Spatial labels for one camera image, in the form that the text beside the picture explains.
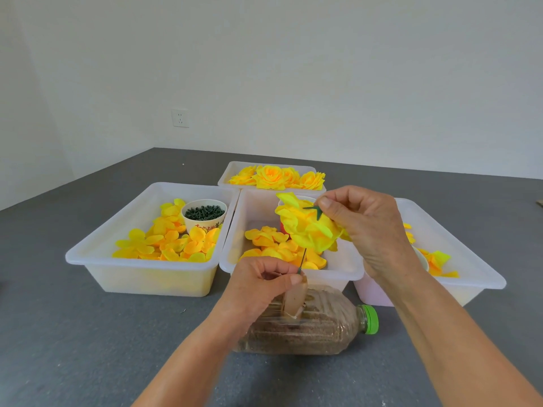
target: wall socket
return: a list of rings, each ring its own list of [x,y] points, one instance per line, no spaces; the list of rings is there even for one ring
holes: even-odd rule
[[[188,111],[172,110],[173,127],[188,127]]]

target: hand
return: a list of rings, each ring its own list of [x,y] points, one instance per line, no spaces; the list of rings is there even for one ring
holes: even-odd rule
[[[276,296],[301,283],[297,271],[295,265],[274,257],[241,259],[210,317],[230,329],[235,343]]]
[[[324,193],[316,203],[322,212],[343,226],[358,252],[369,264],[370,277],[386,275],[408,262],[417,266],[396,200],[390,195],[354,185]]]

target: plastic bottle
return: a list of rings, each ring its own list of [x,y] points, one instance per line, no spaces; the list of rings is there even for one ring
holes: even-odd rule
[[[379,321],[371,306],[354,306],[341,291],[311,286],[302,314],[281,314],[281,297],[251,325],[235,351],[261,354],[338,354],[358,333],[375,334]]]

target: bottle cap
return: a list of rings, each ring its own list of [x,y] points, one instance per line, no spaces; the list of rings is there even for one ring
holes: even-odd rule
[[[364,310],[366,314],[367,328],[364,334],[375,334],[379,331],[379,317],[377,317],[377,312],[375,309],[367,304],[361,304],[359,307]]]

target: fingernail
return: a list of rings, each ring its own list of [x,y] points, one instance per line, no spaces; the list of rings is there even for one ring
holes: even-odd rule
[[[323,197],[319,200],[319,205],[324,208],[328,208],[332,205],[332,200],[330,200],[328,197]]]
[[[290,276],[290,282],[292,285],[297,285],[302,282],[303,277],[300,274],[292,274]]]

